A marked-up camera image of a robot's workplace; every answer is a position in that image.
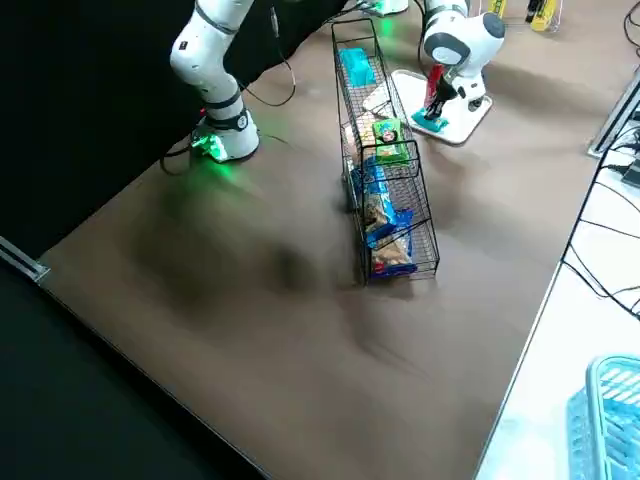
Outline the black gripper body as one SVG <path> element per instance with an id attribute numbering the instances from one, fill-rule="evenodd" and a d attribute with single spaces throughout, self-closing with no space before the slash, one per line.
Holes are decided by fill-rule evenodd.
<path id="1" fill-rule="evenodd" d="M 457 89 L 454 86 L 455 80 L 455 74 L 445 73 L 440 77 L 436 87 L 435 99 L 437 101 L 450 101 L 458 95 Z"/>

